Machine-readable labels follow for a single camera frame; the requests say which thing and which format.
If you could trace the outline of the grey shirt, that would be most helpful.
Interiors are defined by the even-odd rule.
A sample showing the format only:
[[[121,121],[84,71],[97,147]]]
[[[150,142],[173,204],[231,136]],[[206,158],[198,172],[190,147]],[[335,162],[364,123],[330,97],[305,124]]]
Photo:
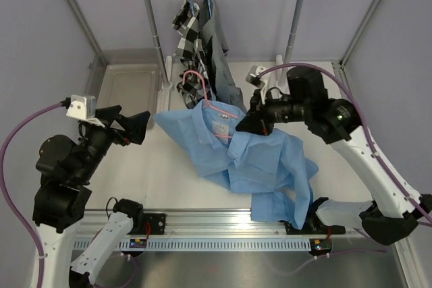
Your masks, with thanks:
[[[242,91],[236,86],[227,63],[229,47],[215,0],[212,0],[212,4],[213,17],[209,18],[207,0],[203,0],[198,19],[210,85],[216,100],[246,112]]]

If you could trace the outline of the light blue shirt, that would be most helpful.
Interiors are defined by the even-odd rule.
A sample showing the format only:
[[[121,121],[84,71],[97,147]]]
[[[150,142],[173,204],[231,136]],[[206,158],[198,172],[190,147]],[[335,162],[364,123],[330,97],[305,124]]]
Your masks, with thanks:
[[[268,136],[239,132],[245,113],[201,101],[193,109],[157,113],[155,122],[190,157],[200,177],[235,194],[249,194],[251,219],[303,228],[318,173],[300,138],[279,129]]]

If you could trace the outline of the pink wire hanger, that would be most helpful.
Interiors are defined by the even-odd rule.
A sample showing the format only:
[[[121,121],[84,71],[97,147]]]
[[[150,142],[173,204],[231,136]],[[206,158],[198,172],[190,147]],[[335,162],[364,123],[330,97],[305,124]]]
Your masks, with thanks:
[[[206,140],[228,144],[244,115],[242,108],[216,99],[209,81],[197,71],[187,69],[180,78],[178,90],[197,133]]]

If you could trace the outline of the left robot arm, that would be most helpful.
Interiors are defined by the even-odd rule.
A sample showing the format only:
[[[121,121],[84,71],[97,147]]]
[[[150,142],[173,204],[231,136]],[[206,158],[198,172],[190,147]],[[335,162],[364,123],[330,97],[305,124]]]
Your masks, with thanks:
[[[41,185],[34,198],[32,220],[43,246],[43,287],[93,287],[123,237],[146,229],[143,205],[118,200],[89,247],[80,257],[72,259],[92,194],[88,188],[90,178],[112,145],[144,142],[150,112],[124,117],[121,110],[119,105],[98,109],[95,115],[101,125],[80,121],[77,141],[56,135],[47,139],[39,150],[36,169],[41,174]]]

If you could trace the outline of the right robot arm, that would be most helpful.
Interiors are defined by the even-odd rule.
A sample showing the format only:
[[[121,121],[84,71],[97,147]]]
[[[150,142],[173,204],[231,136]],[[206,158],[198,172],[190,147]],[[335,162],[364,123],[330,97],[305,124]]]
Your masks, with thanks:
[[[358,104],[350,96],[330,98],[323,76],[332,77],[309,63],[253,67],[246,81],[256,89],[236,129],[268,136],[276,123],[303,122],[340,154],[372,197],[366,202],[317,198],[304,228],[315,233],[332,227],[362,229],[377,243],[390,246],[408,237],[421,217],[431,219],[431,195],[419,193],[394,169],[372,138]]]

